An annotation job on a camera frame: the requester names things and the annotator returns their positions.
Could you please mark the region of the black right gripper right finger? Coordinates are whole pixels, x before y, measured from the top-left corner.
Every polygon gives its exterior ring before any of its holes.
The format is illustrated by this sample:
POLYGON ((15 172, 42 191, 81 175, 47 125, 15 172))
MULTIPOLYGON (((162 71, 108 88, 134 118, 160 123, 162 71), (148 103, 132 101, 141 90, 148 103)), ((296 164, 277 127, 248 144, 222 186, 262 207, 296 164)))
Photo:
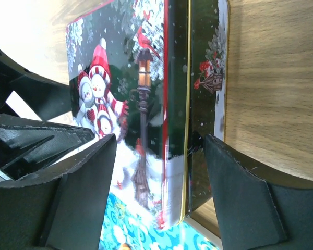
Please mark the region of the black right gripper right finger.
POLYGON ((313 181, 204 139, 224 249, 313 249, 313 181))

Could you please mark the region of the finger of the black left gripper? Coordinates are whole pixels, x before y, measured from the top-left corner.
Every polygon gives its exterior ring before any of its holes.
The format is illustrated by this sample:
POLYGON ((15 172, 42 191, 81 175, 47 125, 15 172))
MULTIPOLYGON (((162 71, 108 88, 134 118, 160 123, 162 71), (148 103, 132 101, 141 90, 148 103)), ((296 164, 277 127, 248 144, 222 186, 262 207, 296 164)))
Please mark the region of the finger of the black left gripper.
POLYGON ((0 114, 17 116, 6 104, 12 92, 16 92, 41 120, 51 120, 72 111, 68 85, 29 71, 0 50, 0 114))
POLYGON ((88 128, 0 114, 0 180, 44 169, 93 139, 88 128))

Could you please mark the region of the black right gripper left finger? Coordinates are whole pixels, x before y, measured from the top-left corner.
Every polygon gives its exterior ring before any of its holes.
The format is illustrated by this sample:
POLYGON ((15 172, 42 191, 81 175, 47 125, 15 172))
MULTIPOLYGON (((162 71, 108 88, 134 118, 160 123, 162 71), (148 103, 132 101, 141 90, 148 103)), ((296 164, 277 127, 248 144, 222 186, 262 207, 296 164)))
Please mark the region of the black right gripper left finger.
POLYGON ((0 182, 0 249, 98 249, 116 137, 0 182))

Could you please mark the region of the snowman cookie tin lid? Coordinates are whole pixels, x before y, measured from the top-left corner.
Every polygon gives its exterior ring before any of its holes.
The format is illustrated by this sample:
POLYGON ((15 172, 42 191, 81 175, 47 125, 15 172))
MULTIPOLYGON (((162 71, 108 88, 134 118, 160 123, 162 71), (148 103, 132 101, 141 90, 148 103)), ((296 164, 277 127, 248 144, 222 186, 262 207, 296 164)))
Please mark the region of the snowman cookie tin lid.
POLYGON ((159 230, 185 214, 187 1, 104 1, 66 27, 74 123, 116 136, 110 191, 159 230))

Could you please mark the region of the square cookie tin box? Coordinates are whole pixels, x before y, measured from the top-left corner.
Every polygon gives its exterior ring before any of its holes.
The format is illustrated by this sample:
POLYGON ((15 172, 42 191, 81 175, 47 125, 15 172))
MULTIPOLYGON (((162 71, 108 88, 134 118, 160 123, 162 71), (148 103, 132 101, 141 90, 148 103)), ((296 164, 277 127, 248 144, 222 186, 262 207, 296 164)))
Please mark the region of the square cookie tin box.
POLYGON ((211 197, 204 137, 225 137, 228 1, 191 2, 187 213, 211 197))

